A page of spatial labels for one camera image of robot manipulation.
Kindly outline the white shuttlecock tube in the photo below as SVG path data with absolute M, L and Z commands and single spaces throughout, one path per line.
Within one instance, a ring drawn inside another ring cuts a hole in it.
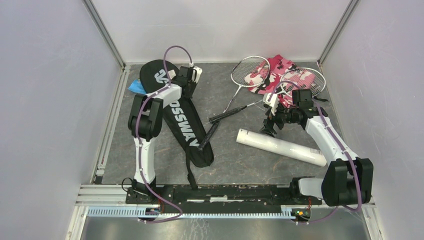
M 265 134 L 256 133 L 250 130 L 240 128 L 236 137 L 236 142 L 319 167 L 327 165 L 327 160 L 318 149 L 274 138 Z

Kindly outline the black racket bag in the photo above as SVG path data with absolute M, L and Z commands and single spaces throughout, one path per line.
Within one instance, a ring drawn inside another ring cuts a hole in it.
M 169 77 L 182 79 L 189 73 L 187 67 L 177 68 L 173 63 L 152 60 L 141 67 L 139 80 L 146 93 L 150 94 L 164 87 Z M 198 188 L 191 170 L 191 163 L 198 168 L 209 167 L 214 162 L 214 153 L 208 143 L 200 150 L 198 147 L 206 137 L 206 130 L 190 96 L 184 93 L 164 108 L 163 119 L 186 155 L 187 179 L 193 190 Z

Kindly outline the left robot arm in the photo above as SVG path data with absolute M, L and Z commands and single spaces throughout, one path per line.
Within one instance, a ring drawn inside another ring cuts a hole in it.
M 167 62 L 160 67 L 155 61 L 140 70 L 139 80 L 145 93 L 134 96 L 128 129 L 136 147 L 136 171 L 131 188 L 145 204 L 157 198 L 154 149 L 163 122 L 185 151 L 187 165 L 200 145 L 204 128 L 192 96 L 201 74 L 202 69 L 197 66 L 176 68 Z

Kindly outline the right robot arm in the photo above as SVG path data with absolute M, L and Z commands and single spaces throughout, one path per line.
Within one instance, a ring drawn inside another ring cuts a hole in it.
M 326 111 L 313 99 L 309 89 L 292 91 L 293 105 L 280 104 L 276 93 L 264 95 L 267 108 L 264 128 L 298 124 L 317 144 L 327 161 L 323 178 L 295 177 L 294 187 L 289 189 L 289 199 L 302 204 L 309 197 L 323 200 L 330 207 L 343 206 L 351 211 L 359 210 L 370 202 L 374 165 L 368 158 L 361 158 L 338 135 Z

